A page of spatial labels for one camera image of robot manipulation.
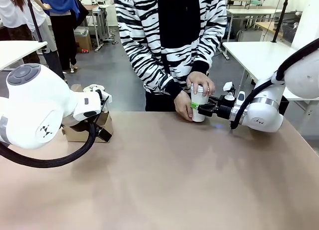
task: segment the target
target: green tape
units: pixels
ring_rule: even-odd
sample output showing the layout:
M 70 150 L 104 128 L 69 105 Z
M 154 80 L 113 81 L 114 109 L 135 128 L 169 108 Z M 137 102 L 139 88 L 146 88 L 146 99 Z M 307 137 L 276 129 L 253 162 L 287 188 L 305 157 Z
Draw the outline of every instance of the green tape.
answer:
M 198 106 L 199 106 L 199 104 L 195 104 L 195 103 L 191 103 L 191 104 L 190 104 L 190 107 L 191 107 L 192 109 L 196 109 Z

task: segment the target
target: paper cup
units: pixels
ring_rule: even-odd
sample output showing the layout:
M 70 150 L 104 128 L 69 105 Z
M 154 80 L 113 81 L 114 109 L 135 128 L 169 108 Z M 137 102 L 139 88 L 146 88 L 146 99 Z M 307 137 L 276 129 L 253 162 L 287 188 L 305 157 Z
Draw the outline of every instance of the paper cup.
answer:
M 205 115 L 201 115 L 198 113 L 198 110 L 195 109 L 201 104 L 207 104 L 208 103 L 208 94 L 206 96 L 203 96 L 204 88 L 203 86 L 199 85 L 197 89 L 197 94 L 194 94 L 194 86 L 191 85 L 190 88 L 191 92 L 191 106 L 193 108 L 193 121 L 194 122 L 203 122 L 205 120 Z

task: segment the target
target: white pillar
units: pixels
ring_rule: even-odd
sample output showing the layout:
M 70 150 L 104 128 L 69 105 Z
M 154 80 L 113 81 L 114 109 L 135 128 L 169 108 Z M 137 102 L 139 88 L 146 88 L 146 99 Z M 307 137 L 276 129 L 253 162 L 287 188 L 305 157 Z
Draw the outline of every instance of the white pillar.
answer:
M 299 23 L 292 48 L 300 49 L 319 38 L 319 3 L 318 0 L 308 0 Z

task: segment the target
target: cup lid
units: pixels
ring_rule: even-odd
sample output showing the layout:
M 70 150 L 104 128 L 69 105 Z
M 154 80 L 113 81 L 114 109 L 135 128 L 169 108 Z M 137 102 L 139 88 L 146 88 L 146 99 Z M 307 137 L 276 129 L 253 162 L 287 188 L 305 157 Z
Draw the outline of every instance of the cup lid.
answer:
M 191 90 L 193 90 L 194 89 L 194 84 L 192 83 L 191 84 L 191 88 L 190 88 Z M 203 88 L 203 86 L 201 86 L 200 84 L 198 85 L 198 89 L 197 89 L 197 91 L 198 92 L 204 92 L 204 88 Z

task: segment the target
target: gray pants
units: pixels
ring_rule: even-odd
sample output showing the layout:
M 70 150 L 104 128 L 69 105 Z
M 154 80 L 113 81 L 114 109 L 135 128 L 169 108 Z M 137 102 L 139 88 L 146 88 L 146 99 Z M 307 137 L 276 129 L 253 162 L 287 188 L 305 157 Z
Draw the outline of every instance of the gray pants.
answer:
M 46 21 L 44 21 L 44 23 L 39 26 L 39 31 L 40 31 L 42 40 L 48 42 L 48 45 L 45 46 L 44 49 L 41 49 L 43 53 L 43 57 L 45 58 L 45 61 L 48 67 L 54 73 L 56 73 L 60 78 L 65 79 L 63 71 L 62 71 L 59 55 L 57 52 L 56 44 L 53 40 L 51 31 Z M 32 35 L 34 36 L 36 40 L 39 41 L 39 38 L 35 31 L 32 33 Z

